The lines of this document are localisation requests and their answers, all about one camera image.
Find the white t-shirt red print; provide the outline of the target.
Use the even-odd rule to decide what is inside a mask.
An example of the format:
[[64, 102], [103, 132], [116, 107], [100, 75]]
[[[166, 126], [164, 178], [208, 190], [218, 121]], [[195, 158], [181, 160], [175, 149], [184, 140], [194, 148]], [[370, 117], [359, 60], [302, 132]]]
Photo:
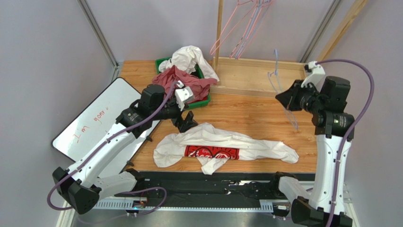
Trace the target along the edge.
[[183, 157], [195, 157], [205, 175], [211, 175], [228, 160], [252, 161], [270, 158], [294, 164], [299, 156], [281, 141], [255, 140], [245, 134], [202, 123], [184, 133], [165, 136], [153, 151], [157, 167], [169, 167]]

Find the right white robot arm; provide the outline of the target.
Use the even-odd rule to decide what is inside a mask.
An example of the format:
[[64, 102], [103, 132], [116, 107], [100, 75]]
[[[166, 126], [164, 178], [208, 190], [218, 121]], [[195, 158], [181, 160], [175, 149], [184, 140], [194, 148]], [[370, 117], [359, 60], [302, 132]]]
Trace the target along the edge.
[[327, 76], [320, 91], [313, 83], [303, 85], [297, 79], [291, 87], [276, 95], [289, 111], [306, 111], [312, 115], [317, 144], [317, 164], [314, 187], [308, 193], [292, 174], [276, 173], [278, 193], [291, 201], [293, 223], [306, 227], [351, 227], [353, 220], [345, 213], [343, 182], [347, 154], [354, 132], [349, 132], [344, 145], [343, 136], [354, 122], [345, 113], [350, 82]]

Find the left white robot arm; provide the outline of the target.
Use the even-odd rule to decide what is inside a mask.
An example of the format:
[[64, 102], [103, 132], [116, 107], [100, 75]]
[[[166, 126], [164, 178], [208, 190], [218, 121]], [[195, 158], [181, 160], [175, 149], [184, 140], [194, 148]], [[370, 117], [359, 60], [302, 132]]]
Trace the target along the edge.
[[120, 113], [107, 134], [82, 159], [66, 169], [58, 167], [53, 171], [55, 185], [48, 193], [48, 205], [54, 210], [64, 210], [51, 202], [51, 195], [57, 192], [69, 204], [68, 209], [82, 215], [106, 197], [136, 193], [136, 184], [143, 181], [136, 170], [129, 169], [104, 178], [100, 174], [127, 145], [148, 130], [154, 121], [170, 119], [179, 132], [186, 132], [197, 126], [192, 112], [185, 118], [182, 117], [188, 103], [193, 100], [191, 88], [180, 81], [173, 82], [168, 91], [158, 84], [148, 85], [140, 98]]

